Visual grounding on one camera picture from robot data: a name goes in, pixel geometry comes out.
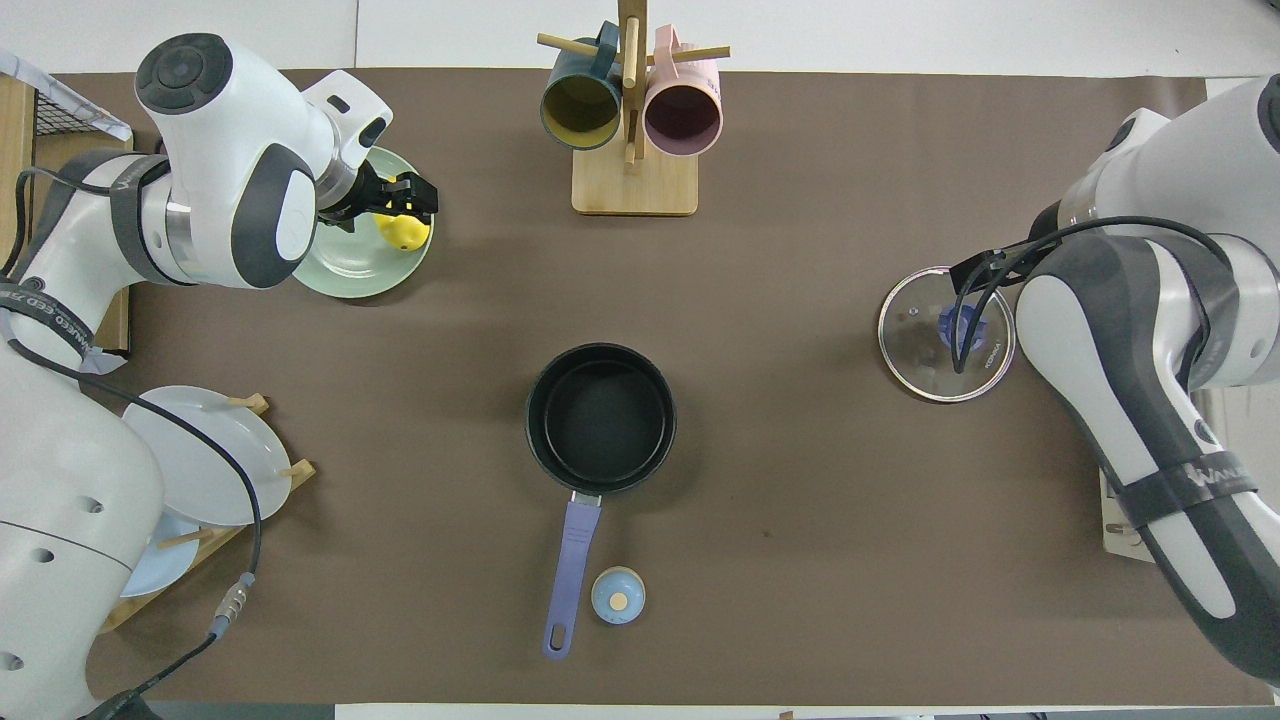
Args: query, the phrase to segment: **light green plate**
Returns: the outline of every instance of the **light green plate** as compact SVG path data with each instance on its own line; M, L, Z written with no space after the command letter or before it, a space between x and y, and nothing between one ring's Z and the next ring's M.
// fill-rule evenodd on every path
M369 150L369 161L381 178L413 170L403 158L381 147ZM378 295L413 274L426 256L426 250L435 238L435 231L433 215L431 234L426 237L426 242L422 247L406 252L383 240L370 213L356 218L353 233L321 223L316 227L311 250L293 270L293 277L311 290L330 297Z

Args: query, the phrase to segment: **dark green mug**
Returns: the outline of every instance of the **dark green mug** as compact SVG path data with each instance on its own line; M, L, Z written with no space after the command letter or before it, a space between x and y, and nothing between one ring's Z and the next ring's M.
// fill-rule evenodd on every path
M547 135L573 150L591 150L613 138L622 115L622 69L618 54L618 26L605 22L600 33L579 42L594 45L588 58L561 50L552 77L543 91L540 114Z

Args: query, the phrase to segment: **purple pan handle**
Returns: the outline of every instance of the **purple pan handle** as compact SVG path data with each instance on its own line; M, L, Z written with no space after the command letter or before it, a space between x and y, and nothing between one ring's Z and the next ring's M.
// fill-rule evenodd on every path
M552 660L564 660L570 643L573 642L577 601L582 594L582 575L586 574L586 553L591 550L591 537L595 536L599 521L599 505L570 501L564 510L561 557L556 564L556 587L552 588L552 607L547 612L547 633L543 635L543 655Z

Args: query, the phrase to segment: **wooden mug stand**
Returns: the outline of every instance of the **wooden mug stand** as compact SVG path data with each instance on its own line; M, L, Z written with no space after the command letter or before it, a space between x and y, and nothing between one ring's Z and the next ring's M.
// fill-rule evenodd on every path
M618 0L622 47L622 122L617 135L595 150L573 151L573 209L584 215L692 215L698 210L698 156L678 158L653 147L641 111L646 91L648 0ZM539 45L595 56L585 42L538 33ZM677 63L728 58L730 47L676 53Z

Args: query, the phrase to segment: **blue round object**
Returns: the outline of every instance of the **blue round object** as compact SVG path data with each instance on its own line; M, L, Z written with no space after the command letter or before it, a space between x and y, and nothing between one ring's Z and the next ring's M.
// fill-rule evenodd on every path
M609 568L591 585L591 607L605 623L625 625L644 610L644 582L630 568Z
M974 315L978 314L978 309L973 305L960 306L960 328L956 329L956 337L960 342L964 342L965 333L969 332L969 323L973 322ZM942 345L951 347L951 325L955 323L956 313L955 307L947 307L941 315L938 315L938 337L942 338ZM973 350L982 348L987 342L987 320L978 320L978 329L973 332Z

